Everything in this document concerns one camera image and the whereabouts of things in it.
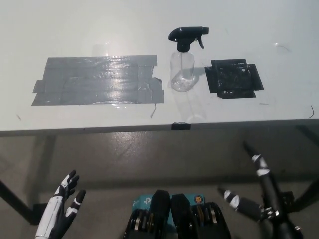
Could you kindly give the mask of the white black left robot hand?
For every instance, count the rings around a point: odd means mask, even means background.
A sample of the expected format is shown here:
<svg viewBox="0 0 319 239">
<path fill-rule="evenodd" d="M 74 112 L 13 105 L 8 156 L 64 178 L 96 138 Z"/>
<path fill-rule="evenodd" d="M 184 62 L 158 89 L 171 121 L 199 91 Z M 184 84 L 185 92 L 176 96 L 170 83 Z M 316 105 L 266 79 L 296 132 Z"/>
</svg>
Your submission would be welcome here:
<svg viewBox="0 0 319 239">
<path fill-rule="evenodd" d="M 71 205 L 65 208 L 65 202 L 70 195 L 74 194 L 78 180 L 79 176 L 76 170 L 73 170 L 59 184 L 45 207 L 35 239 L 63 238 L 77 216 L 86 195 L 85 190 L 80 190 Z"/>
</svg>

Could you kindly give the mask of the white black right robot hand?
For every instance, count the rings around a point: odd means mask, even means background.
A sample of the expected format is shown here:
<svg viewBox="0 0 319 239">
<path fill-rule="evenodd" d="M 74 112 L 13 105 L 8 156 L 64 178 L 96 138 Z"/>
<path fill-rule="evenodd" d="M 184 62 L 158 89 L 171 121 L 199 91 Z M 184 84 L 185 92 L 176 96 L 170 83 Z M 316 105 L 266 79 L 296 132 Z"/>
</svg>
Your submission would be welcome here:
<svg viewBox="0 0 319 239">
<path fill-rule="evenodd" d="M 273 228 L 272 238 L 302 239 L 301 228 L 292 223 L 289 213 L 300 211 L 309 200 L 309 193 L 305 192 L 299 198 L 294 199 L 291 192 L 281 192 L 263 156 L 246 142 L 243 143 L 243 147 L 255 166 L 264 204 L 260 205 L 245 197 L 240 197 L 222 187 L 218 187 L 218 192 L 235 211 L 256 222 L 268 220 Z"/>
</svg>

